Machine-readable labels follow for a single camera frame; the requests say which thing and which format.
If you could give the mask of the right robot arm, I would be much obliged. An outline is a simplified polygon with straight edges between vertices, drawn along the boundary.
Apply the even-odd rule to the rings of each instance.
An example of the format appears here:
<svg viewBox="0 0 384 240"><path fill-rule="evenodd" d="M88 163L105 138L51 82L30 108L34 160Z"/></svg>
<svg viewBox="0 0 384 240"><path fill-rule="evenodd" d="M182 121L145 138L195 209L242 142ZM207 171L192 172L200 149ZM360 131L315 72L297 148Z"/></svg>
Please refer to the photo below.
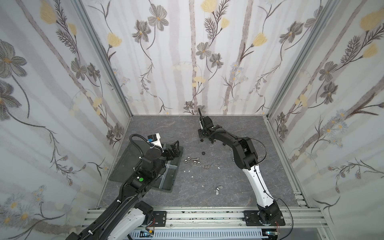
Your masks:
<svg viewBox="0 0 384 240"><path fill-rule="evenodd" d="M234 154L234 162L247 176L257 200L258 212L255 217L247 217L252 224L262 226L284 226L285 219L277 201L271 196L261 175L259 157L252 139L238 137L229 133L220 125L214 125L211 118L203 116L198 108L201 128L198 130L201 141L208 139L212 143L220 141L229 146Z"/></svg>

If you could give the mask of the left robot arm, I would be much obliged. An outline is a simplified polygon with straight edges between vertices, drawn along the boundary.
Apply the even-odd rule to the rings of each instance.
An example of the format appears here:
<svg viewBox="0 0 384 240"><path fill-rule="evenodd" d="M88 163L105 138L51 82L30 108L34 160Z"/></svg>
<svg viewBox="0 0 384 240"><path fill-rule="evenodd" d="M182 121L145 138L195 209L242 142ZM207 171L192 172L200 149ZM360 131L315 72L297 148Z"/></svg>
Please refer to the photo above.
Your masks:
<svg viewBox="0 0 384 240"><path fill-rule="evenodd" d="M165 172L166 162L181 156L180 142L162 149L151 145L141 156L141 165L125 180L114 202L79 234L70 233L68 240L123 240L138 227L153 227L154 208L142 201L145 194Z"/></svg>

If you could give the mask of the silver hex nut cluster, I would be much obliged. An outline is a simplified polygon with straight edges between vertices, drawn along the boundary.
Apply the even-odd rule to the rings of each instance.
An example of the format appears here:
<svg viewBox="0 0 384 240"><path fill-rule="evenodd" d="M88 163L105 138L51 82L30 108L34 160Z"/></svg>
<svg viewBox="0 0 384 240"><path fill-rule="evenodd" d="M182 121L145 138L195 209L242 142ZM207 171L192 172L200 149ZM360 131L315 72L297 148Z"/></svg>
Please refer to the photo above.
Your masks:
<svg viewBox="0 0 384 240"><path fill-rule="evenodd" d="M196 158L187 157L186 159L184 159L184 163L185 164L192 163L193 165L197 165L197 166L201 165L199 157L196 157Z"/></svg>

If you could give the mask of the green compartment organizer box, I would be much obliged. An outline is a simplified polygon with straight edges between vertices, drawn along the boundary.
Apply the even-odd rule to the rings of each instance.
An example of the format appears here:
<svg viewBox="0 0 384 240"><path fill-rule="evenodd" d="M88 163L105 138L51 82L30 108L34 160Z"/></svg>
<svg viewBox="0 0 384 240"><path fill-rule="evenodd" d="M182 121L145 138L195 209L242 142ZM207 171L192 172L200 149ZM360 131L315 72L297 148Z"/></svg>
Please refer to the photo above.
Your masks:
<svg viewBox="0 0 384 240"><path fill-rule="evenodd" d="M153 188L163 192L172 192L184 153L184 147L180 146L180 157L167 161L163 156L160 156L159 159L151 160L150 154L158 157L160 152L151 149L144 141L136 141L136 144L140 149L130 143L110 174L109 180L123 183L132 174L144 172L145 177L151 177L156 181Z"/></svg>

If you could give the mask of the silver wing nut near rail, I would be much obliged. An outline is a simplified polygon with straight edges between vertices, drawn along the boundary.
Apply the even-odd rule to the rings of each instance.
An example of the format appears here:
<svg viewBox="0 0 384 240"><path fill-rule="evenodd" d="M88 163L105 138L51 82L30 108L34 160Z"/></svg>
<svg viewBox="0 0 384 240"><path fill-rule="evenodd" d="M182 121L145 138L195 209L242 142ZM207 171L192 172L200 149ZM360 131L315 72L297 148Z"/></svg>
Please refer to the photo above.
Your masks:
<svg viewBox="0 0 384 240"><path fill-rule="evenodd" d="M223 189L223 186L217 186L216 189L215 189L215 193L216 195L219 195L220 194L220 190Z"/></svg>

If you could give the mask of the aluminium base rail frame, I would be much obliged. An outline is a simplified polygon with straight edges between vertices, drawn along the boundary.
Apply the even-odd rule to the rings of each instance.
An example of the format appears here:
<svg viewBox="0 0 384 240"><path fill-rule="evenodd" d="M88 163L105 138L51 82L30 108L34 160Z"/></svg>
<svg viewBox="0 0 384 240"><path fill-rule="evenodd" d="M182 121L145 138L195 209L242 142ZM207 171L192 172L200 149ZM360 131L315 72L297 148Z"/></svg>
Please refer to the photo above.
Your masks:
<svg viewBox="0 0 384 240"><path fill-rule="evenodd" d="M297 207L281 204L276 223L258 226L249 217L255 207L155 208L156 224L148 232L137 227L122 240L332 240L320 209L311 208L300 192Z"/></svg>

